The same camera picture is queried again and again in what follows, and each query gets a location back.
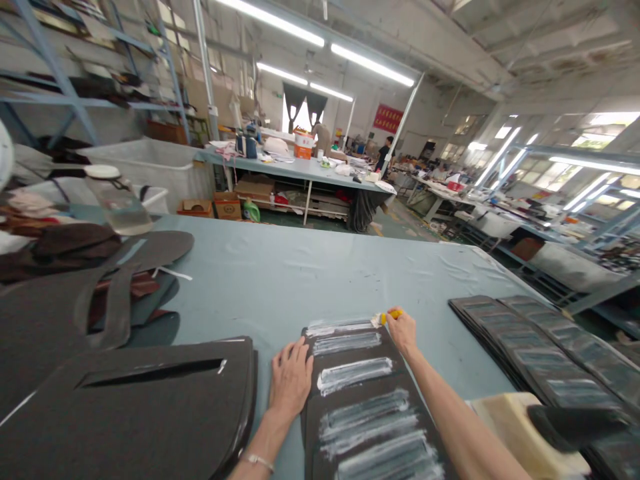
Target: bracelet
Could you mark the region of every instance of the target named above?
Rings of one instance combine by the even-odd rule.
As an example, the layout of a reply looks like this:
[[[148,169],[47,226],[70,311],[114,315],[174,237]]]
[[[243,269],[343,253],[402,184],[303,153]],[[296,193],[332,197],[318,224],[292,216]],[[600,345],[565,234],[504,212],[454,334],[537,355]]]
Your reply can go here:
[[[258,455],[249,455],[249,454],[244,454],[242,453],[242,451],[240,452],[240,460],[244,460],[246,462],[252,463],[254,465],[256,464],[260,464],[264,467],[266,467],[269,472],[273,475],[275,473],[275,468],[273,468],[273,464],[269,463],[268,461],[264,460],[264,458],[259,457]]]

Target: fluorescent light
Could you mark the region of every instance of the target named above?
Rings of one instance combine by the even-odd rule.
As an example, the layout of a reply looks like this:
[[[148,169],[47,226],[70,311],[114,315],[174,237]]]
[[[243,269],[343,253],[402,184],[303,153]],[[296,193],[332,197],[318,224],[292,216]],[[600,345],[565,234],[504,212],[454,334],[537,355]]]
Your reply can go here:
[[[270,65],[265,65],[264,63],[258,62],[256,63],[256,66],[260,70],[268,71],[269,73],[277,75],[278,77],[286,78],[287,80],[294,81],[296,83],[299,83],[300,85],[306,86],[308,84],[308,82],[304,80],[304,78],[296,77],[295,75],[292,75],[290,73],[287,73],[285,71],[272,67]]]
[[[468,146],[469,150],[480,150],[480,151],[484,151],[487,149],[486,144],[484,143],[478,143],[478,142],[471,142]]]
[[[640,169],[632,168],[632,167],[622,167],[621,165],[610,165],[608,163],[598,163],[598,162],[591,162],[586,160],[566,159],[562,157],[551,157],[549,160],[566,163],[568,165],[580,165],[581,167],[593,168],[596,170],[606,170],[608,172],[640,175]]]
[[[507,138],[507,135],[511,131],[511,127],[502,127],[498,130],[498,133],[495,134],[494,138],[502,140],[503,138]]]
[[[578,205],[576,208],[574,208],[573,210],[571,210],[571,213],[576,213],[579,212],[580,210],[582,210],[585,206],[586,206],[587,202],[582,202],[580,205]]]
[[[358,55],[356,52],[347,50],[340,45],[336,45],[335,43],[331,44],[331,51],[336,55],[340,55],[347,60],[356,62],[358,65],[362,65],[364,68],[368,68],[369,70],[379,73],[380,75],[386,78],[390,78],[391,80],[396,80],[396,82],[400,82],[408,87],[412,87],[415,83],[410,78],[405,77],[404,75],[400,75],[398,72],[394,72],[393,70],[386,68],[384,65],[380,65],[378,62],[369,60],[368,58],[363,57],[362,55]]]
[[[505,144],[502,146],[502,148],[500,148],[500,150],[498,150],[498,153],[496,153],[493,156],[493,158],[491,159],[491,161],[487,165],[487,168],[485,168],[485,171],[482,172],[482,175],[480,175],[480,178],[478,178],[478,180],[475,182],[475,186],[476,187],[478,185],[480,185],[484,181],[485,177],[489,174],[489,172],[491,171],[493,166],[496,164],[496,162],[498,162],[498,160],[500,160],[500,157],[502,157],[502,154],[507,150],[507,148],[509,148],[510,144],[512,144],[513,140],[515,139],[515,136],[518,135],[518,133],[520,133],[520,128],[521,127],[518,127],[518,128],[516,128],[516,130],[513,131],[511,136],[507,139]]]
[[[620,193],[624,193],[625,195],[633,198],[640,198],[640,192],[636,190],[620,190]]]
[[[345,95],[344,93],[336,92],[336,90],[331,90],[322,85],[318,85],[317,83],[311,82],[311,88],[320,90],[321,92],[327,93],[328,95],[333,95],[334,97],[338,97],[339,99],[346,100],[348,102],[352,102],[353,98]]]
[[[538,134],[537,133],[529,139],[529,141],[527,142],[527,145],[530,145],[533,142],[535,142],[536,138],[538,138]],[[525,152],[526,152],[526,150],[520,150],[520,152],[518,152],[518,154],[515,156],[515,158],[509,164],[509,166],[504,170],[504,172],[502,172],[502,175],[500,175],[500,180],[502,180],[504,177],[506,177],[508,174],[511,173],[511,170],[513,170],[515,168],[515,166],[518,164],[518,162],[520,161],[522,156],[525,154]]]
[[[288,34],[293,35],[294,37],[298,37],[302,40],[306,40],[314,45],[317,45],[318,47],[325,46],[324,38],[319,37],[318,35],[311,33],[310,31],[304,30],[286,20],[282,20],[282,18],[278,18],[275,15],[254,7],[253,5],[250,5],[246,2],[243,2],[241,0],[218,0],[218,3],[222,3],[228,7],[236,9],[241,13],[253,17],[256,20],[268,23],[280,30],[284,30]]]
[[[587,200],[593,200],[594,198],[598,198],[600,195],[602,195],[602,192],[604,192],[604,190],[608,188],[609,188],[609,185],[605,183],[602,187],[598,188],[598,190],[590,194],[590,196],[587,197]]]
[[[562,208],[563,211],[569,210],[571,208],[573,208],[574,206],[576,206],[576,204],[578,204],[578,202],[582,201],[582,199],[584,197],[586,197],[588,194],[590,194],[593,190],[595,190],[596,188],[598,188],[598,185],[600,185],[602,182],[604,182],[604,180],[609,176],[609,172],[603,173],[602,175],[600,175],[598,177],[598,179],[596,181],[594,181],[592,184],[590,184],[590,186],[588,186],[587,188],[585,188],[584,190],[582,190],[582,192],[580,192],[578,194],[578,196],[576,196],[576,198],[574,198],[573,200],[571,200],[568,204],[566,204],[564,206],[564,208]]]

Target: white hat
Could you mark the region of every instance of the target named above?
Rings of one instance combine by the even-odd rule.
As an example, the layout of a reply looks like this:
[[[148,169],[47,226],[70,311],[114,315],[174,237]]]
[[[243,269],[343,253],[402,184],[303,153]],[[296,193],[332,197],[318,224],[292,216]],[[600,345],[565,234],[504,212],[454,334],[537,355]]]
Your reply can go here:
[[[289,146],[287,142],[276,137],[269,137],[265,140],[265,146],[263,150],[272,155],[284,155],[289,157]]]

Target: water bottle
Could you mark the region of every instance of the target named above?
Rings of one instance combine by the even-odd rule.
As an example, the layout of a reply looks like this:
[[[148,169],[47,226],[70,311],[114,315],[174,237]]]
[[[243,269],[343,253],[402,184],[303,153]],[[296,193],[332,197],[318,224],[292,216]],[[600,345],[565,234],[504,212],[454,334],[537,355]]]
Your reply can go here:
[[[141,235],[153,228],[149,212],[133,192],[129,180],[110,165],[85,167],[85,181],[98,199],[107,221],[120,235]]]

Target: red banner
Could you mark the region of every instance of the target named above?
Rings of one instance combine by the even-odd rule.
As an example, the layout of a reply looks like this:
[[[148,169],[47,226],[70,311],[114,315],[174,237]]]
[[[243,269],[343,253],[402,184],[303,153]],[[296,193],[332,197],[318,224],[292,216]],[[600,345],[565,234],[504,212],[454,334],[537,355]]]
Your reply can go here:
[[[400,120],[402,120],[404,112],[400,110],[392,109],[382,103],[378,105],[378,112],[375,114],[375,120],[373,121],[374,128],[395,133],[400,126]]]

